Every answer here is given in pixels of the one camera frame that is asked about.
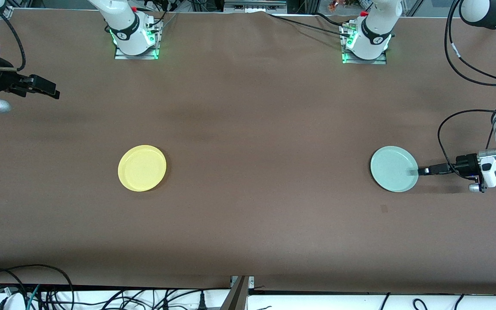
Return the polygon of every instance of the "yellow plate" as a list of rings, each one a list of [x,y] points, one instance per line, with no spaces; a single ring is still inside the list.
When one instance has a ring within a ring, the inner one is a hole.
[[[144,192],[158,185],[166,173],[166,158],[156,147],[136,146],[127,151],[118,164],[122,185],[134,192]]]

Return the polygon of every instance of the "blue cable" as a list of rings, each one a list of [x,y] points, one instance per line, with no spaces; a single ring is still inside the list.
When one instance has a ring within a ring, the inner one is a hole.
[[[32,292],[32,295],[30,295],[30,299],[28,300],[28,304],[26,304],[26,310],[30,310],[30,307],[32,306],[32,301],[34,300],[34,296],[37,293],[38,288],[40,288],[39,284],[36,286],[36,288],[34,288],[34,292]]]

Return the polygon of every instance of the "plate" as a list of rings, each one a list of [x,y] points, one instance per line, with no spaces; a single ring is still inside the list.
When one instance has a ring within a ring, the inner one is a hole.
[[[385,146],[372,155],[370,172],[390,192],[407,192],[419,180],[419,165],[411,153],[397,146]]]
[[[165,173],[164,154],[150,145],[140,145],[130,149],[118,164],[120,182],[134,192],[144,192],[154,188],[162,181]]]

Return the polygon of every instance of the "brown table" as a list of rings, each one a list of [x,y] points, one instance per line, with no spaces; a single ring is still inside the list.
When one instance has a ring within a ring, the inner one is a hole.
[[[0,266],[57,265],[76,284],[242,273],[266,289],[496,293],[496,188],[441,176],[395,194],[369,172],[386,145],[443,162],[441,120],[496,107],[496,88],[448,67],[444,22],[401,19],[387,65],[344,65],[334,35],[264,13],[180,14],[158,61],[115,61],[98,12],[16,10],[24,73],[62,95],[0,93],[14,107],[0,115]],[[496,31],[454,26],[466,59],[496,73]],[[18,64],[4,24],[0,39]],[[447,124],[448,153],[482,149],[489,117]],[[169,169],[130,192],[118,161],[141,144]]]

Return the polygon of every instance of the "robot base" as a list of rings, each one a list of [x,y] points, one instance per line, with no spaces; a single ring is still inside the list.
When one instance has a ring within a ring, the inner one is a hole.
[[[152,20],[149,20],[150,23],[154,22],[154,17],[149,16]],[[162,40],[162,30],[163,30],[164,22],[160,20],[156,25],[149,28],[150,34],[147,34],[151,41],[154,41],[155,44],[149,47],[144,53],[140,53],[139,55],[127,55],[120,51],[118,47],[116,47],[116,51],[114,53],[114,59],[158,59],[160,55],[160,41]]]
[[[353,30],[351,28],[344,28],[339,26],[340,33],[352,34]],[[350,37],[340,37],[340,45],[342,47],[342,63],[364,63],[367,65],[385,65],[386,64],[386,52],[382,52],[380,56],[376,59],[361,59],[357,57],[350,49],[346,47]]]

